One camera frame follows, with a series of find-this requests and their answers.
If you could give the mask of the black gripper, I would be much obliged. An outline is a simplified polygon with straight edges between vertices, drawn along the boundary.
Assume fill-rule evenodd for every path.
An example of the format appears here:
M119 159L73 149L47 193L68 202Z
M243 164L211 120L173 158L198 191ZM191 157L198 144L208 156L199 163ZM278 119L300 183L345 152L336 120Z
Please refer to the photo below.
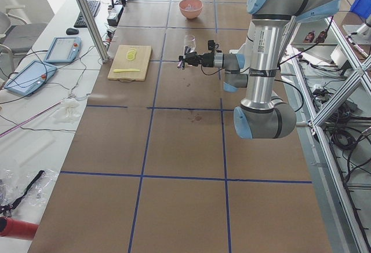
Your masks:
M179 56L177 68L197 67L199 65L203 67L214 67L214 53L209 52L200 55L197 52L190 52L181 55Z

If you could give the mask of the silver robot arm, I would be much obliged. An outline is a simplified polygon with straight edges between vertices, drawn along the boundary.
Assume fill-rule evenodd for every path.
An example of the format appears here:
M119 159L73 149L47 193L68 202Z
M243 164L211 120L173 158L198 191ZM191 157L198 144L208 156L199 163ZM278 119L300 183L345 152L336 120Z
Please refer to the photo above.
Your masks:
M222 68L226 91L246 89L246 96L234 109L235 131L241 138L286 137L296 126L296 114L273 91L273 84L292 36L288 24L321 20L339 8L340 0L248 0L252 19L246 42L237 53L222 53L209 41L208 52L202 55L184 48L179 67Z

